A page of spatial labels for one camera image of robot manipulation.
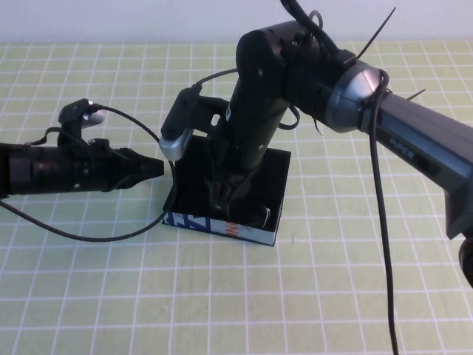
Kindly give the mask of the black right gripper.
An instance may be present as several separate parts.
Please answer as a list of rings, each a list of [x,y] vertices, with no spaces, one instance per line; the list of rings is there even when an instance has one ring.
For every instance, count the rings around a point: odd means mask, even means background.
[[[286,110],[287,102],[282,99],[230,100],[214,136],[214,168],[218,172],[230,172],[228,202],[249,193],[255,174],[253,169],[260,164]],[[227,217],[225,176],[212,172],[208,190],[211,211],[219,217]]]

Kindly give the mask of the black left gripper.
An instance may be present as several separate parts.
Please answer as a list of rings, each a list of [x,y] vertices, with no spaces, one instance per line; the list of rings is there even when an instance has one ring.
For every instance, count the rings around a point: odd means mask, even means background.
[[[125,161],[136,170],[123,169]],[[130,148],[113,149],[104,140],[88,148],[72,145],[36,150],[38,194],[130,189],[163,174],[161,160]]]

